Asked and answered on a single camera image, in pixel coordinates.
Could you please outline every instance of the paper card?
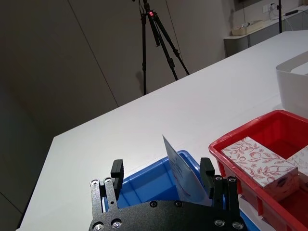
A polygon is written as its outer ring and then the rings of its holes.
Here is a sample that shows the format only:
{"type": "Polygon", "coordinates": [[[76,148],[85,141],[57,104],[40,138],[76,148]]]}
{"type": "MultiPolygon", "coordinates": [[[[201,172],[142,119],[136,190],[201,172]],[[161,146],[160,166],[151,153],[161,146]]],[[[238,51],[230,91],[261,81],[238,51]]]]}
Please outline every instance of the paper card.
{"type": "Polygon", "coordinates": [[[308,146],[289,157],[288,161],[298,167],[300,187],[308,192],[308,146]]]}
{"type": "Polygon", "coordinates": [[[252,138],[246,137],[222,152],[274,199],[282,200],[298,190],[297,167],[252,138]]]}
{"type": "Polygon", "coordinates": [[[164,142],[180,200],[211,206],[212,200],[208,198],[203,186],[193,170],[171,147],[165,137],[164,142]]]}

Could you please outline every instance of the tissue box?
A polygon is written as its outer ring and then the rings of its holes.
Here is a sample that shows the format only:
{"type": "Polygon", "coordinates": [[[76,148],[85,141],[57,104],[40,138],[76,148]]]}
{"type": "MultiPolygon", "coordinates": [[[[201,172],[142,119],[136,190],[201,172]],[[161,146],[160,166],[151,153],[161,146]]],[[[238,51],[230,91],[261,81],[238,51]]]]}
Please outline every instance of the tissue box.
{"type": "Polygon", "coordinates": [[[298,168],[250,137],[222,152],[277,201],[299,189],[298,168]]]}
{"type": "Polygon", "coordinates": [[[308,192],[308,146],[289,157],[288,161],[298,167],[299,185],[308,192]]]}

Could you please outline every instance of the red plastic tray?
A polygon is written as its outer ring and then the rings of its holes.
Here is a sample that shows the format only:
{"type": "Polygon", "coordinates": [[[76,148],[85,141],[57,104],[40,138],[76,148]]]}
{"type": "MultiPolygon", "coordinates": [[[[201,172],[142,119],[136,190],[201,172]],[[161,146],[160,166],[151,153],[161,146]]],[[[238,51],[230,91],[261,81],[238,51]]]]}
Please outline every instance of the red plastic tray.
{"type": "Polygon", "coordinates": [[[209,146],[222,176],[238,179],[238,192],[277,231],[308,231],[308,193],[302,189],[282,201],[275,201],[221,150],[251,137],[287,159],[308,145],[308,120],[287,111],[276,110],[227,133],[209,146]]]}

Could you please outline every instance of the tripod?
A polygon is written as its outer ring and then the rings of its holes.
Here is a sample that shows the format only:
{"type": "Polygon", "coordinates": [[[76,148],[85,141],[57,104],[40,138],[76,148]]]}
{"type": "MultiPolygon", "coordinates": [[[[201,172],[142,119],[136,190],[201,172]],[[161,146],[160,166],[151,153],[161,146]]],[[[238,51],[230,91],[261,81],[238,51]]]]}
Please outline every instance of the tripod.
{"type": "Polygon", "coordinates": [[[185,72],[187,75],[189,75],[189,72],[186,68],[186,66],[184,65],[183,60],[180,57],[180,53],[179,51],[175,48],[175,46],[173,45],[171,38],[169,37],[168,33],[166,32],[162,22],[160,21],[157,13],[154,10],[150,9],[150,5],[147,2],[147,0],[143,0],[144,3],[144,9],[142,8],[142,12],[140,9],[140,0],[139,0],[139,11],[140,11],[140,15],[141,15],[141,23],[142,23],[142,70],[143,70],[143,94],[146,94],[146,42],[145,42],[145,24],[146,24],[146,16],[148,16],[149,18],[149,22],[150,22],[150,26],[154,35],[154,39],[156,42],[156,45],[159,46],[160,44],[162,45],[163,51],[165,53],[167,62],[170,66],[170,69],[173,73],[173,76],[175,78],[175,80],[178,80],[178,76],[177,73],[174,70],[174,62],[173,59],[170,57],[168,50],[165,46],[163,37],[161,35],[161,33],[164,35],[164,37],[166,38],[167,42],[169,43],[170,47],[172,48],[175,56],[179,59],[180,63],[182,64],[185,72]]]}
{"type": "Polygon", "coordinates": [[[278,9],[278,13],[279,13],[279,34],[282,33],[282,19],[281,19],[281,9],[282,9],[282,6],[281,6],[281,0],[278,1],[278,6],[277,6],[277,9],[278,9]]]}

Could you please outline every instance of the blue bin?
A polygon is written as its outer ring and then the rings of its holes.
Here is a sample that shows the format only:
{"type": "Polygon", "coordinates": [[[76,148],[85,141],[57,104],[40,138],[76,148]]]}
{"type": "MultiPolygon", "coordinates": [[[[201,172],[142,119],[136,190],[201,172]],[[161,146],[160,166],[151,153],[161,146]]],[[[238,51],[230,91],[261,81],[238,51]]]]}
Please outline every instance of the blue bin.
{"type": "MultiPolygon", "coordinates": [[[[201,181],[199,164],[187,151],[178,151],[178,153],[201,181]]],[[[153,200],[179,200],[168,157],[125,178],[117,205],[119,208],[125,208],[153,200]]],[[[249,231],[260,231],[242,211],[240,213],[249,231]]]]}

